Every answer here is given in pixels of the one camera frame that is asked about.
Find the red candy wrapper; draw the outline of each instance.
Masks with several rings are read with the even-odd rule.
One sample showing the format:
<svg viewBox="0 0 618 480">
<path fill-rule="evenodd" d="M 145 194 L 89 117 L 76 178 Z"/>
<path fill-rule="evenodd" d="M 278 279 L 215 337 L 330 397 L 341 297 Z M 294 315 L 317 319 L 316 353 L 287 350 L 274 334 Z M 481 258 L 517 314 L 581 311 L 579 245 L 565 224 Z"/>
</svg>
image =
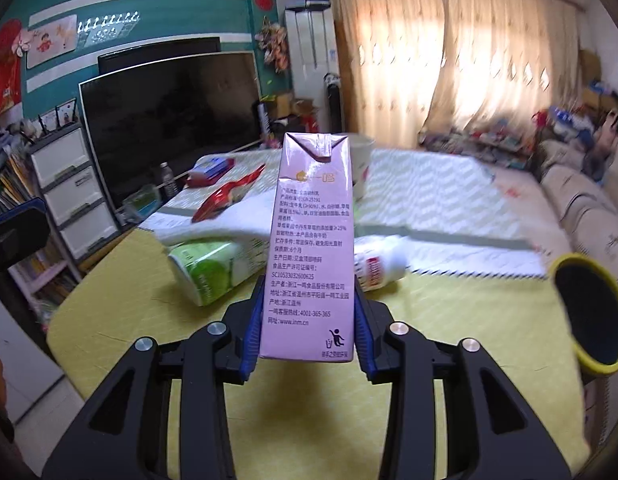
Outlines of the red candy wrapper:
<svg viewBox="0 0 618 480">
<path fill-rule="evenodd" d="M 191 223 L 195 224 L 201 220 L 206 220 L 217 215 L 222 209 L 240 202 L 253 186 L 253 183 L 265 169 L 265 164 L 249 175 L 243 176 L 240 180 L 227 182 L 215 190 L 195 212 Z"/>
</svg>

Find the television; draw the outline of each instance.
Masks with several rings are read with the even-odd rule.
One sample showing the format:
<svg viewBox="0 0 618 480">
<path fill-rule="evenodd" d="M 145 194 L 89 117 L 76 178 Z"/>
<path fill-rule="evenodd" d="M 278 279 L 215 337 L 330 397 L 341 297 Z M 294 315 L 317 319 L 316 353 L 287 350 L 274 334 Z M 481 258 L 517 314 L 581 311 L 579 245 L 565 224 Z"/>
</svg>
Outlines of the television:
<svg viewBox="0 0 618 480">
<path fill-rule="evenodd" d="M 160 184 L 162 162 L 174 175 L 202 155 L 260 139 L 260 98 L 252 52 L 153 61 L 79 86 L 87 137 L 114 209 L 144 184 Z"/>
<path fill-rule="evenodd" d="M 220 38 L 218 36 L 156 41 L 155 43 L 132 46 L 98 56 L 98 73 L 103 75 L 151 61 L 192 56 L 193 54 L 210 54 L 211 52 L 220 52 Z"/>
</svg>

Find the beige sofa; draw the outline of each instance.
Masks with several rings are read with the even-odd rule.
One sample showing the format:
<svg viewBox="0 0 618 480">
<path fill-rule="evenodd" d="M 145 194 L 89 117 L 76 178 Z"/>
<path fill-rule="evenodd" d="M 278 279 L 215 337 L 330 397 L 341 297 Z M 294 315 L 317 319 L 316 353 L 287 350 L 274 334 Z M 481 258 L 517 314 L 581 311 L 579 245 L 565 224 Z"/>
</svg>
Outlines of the beige sofa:
<svg viewBox="0 0 618 480">
<path fill-rule="evenodd" d="M 550 156 L 542 164 L 541 184 L 560 225 L 577 251 L 618 279 L 618 147 L 600 186 L 580 173 L 568 146 L 543 145 Z"/>
</svg>

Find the plastic water bottle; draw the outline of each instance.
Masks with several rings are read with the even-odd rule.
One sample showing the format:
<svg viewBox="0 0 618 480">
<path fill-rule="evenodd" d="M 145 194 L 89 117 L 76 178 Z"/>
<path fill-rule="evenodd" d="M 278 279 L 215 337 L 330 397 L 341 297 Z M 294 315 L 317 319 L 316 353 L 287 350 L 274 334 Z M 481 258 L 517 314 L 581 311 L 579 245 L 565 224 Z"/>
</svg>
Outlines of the plastic water bottle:
<svg viewBox="0 0 618 480">
<path fill-rule="evenodd" d="M 161 173 L 163 174 L 163 187 L 167 200 L 173 199 L 178 194 L 178 186 L 176 186 L 176 180 L 173 177 L 173 171 L 166 162 L 160 165 Z"/>
</svg>

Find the wall decoration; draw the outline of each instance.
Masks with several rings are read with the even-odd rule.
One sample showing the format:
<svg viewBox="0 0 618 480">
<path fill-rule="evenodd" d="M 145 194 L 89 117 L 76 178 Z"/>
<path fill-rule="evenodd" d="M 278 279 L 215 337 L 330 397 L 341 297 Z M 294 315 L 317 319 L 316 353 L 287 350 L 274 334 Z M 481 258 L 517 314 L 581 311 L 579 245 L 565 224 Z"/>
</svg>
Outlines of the wall decoration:
<svg viewBox="0 0 618 480">
<path fill-rule="evenodd" d="M 66 103 L 58 106 L 58 126 L 63 127 L 69 123 L 73 123 L 76 119 L 74 112 L 76 111 L 76 99 L 71 99 Z"/>
<path fill-rule="evenodd" d="M 289 67 L 287 30 L 279 23 L 271 23 L 265 16 L 260 32 L 255 35 L 258 46 L 265 53 L 265 64 L 273 64 L 276 73 Z"/>
<path fill-rule="evenodd" d="M 24 56 L 24 54 L 30 49 L 31 42 L 32 35 L 30 32 L 26 28 L 21 29 L 18 36 L 16 36 L 14 42 L 12 43 L 12 52 L 18 57 Z"/>
<path fill-rule="evenodd" d="M 45 134 L 49 132 L 55 132 L 58 129 L 58 114 L 56 108 L 45 112 L 38 116 L 41 126 Z"/>
<path fill-rule="evenodd" d="M 74 50 L 77 41 L 76 19 L 77 16 L 72 14 L 33 30 L 27 68 Z"/>
<path fill-rule="evenodd" d="M 268 12 L 273 9 L 273 0 L 254 0 L 260 10 Z"/>
<path fill-rule="evenodd" d="M 136 26 L 140 20 L 140 14 L 136 12 L 123 12 L 120 14 L 105 14 L 96 16 L 78 23 L 78 46 L 86 48 L 104 41 L 124 38 Z"/>
<path fill-rule="evenodd" d="M 20 20 L 12 19 L 0 28 L 0 114 L 20 103 L 20 58 L 12 45 L 20 34 Z"/>
</svg>

